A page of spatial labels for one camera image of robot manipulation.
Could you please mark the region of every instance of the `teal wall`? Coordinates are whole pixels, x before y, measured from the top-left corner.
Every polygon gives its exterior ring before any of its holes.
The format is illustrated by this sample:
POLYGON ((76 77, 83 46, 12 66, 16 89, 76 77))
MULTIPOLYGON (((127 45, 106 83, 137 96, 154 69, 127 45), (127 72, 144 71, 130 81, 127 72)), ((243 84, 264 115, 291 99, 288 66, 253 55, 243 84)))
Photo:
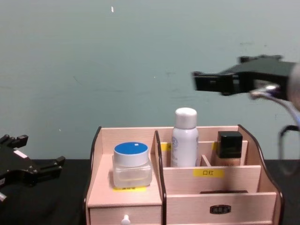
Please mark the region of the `teal wall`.
MULTIPOLYGON (((241 55, 299 61, 298 0, 2 0, 0 134, 30 136, 31 158, 88 158, 98 126, 242 124, 277 158, 291 123, 274 103, 193 90, 191 71, 219 72, 241 55)), ((298 156, 289 139, 288 158, 298 156)))

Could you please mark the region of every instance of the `white cap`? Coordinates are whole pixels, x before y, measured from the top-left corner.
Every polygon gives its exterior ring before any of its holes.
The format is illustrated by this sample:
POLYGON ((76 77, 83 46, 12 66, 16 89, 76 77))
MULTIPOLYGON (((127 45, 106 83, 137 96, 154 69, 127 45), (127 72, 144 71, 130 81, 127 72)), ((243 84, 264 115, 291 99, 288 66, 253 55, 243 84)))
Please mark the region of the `white cap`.
POLYGON ((141 166, 148 162, 148 147, 139 142, 126 142, 114 148, 113 158, 116 164, 125 167, 141 166))
POLYGON ((179 108, 175 111, 175 127, 193 129, 197 126, 197 111, 192 108, 179 108))

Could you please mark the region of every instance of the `blue lid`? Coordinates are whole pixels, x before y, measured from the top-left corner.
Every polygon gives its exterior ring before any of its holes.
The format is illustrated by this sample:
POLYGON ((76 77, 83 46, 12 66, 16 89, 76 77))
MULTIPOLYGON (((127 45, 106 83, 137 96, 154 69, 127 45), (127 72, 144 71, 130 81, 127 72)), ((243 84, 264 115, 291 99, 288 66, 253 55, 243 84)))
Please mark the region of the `blue lid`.
POLYGON ((148 147, 139 142, 125 142, 117 145, 114 150, 119 154, 134 155, 146 152, 148 147))

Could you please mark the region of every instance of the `white knob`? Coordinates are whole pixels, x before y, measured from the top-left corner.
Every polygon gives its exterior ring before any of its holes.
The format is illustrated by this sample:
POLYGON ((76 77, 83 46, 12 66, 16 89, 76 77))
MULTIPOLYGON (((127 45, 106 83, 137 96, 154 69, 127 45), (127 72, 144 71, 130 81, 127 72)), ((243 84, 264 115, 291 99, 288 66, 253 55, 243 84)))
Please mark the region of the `white knob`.
POLYGON ((130 225, 130 220, 128 215, 124 216, 124 219, 122 219, 121 221, 121 225, 130 225))

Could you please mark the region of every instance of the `white bottle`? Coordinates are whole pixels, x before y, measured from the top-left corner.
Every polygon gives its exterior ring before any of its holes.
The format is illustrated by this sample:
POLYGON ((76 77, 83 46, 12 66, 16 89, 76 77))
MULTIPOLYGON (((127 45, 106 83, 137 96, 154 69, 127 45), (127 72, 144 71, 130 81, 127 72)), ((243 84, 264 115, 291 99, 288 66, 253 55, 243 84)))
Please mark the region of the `white bottle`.
POLYGON ((175 111, 175 127, 172 135, 171 167, 197 166, 198 129, 197 111, 179 108, 175 111))

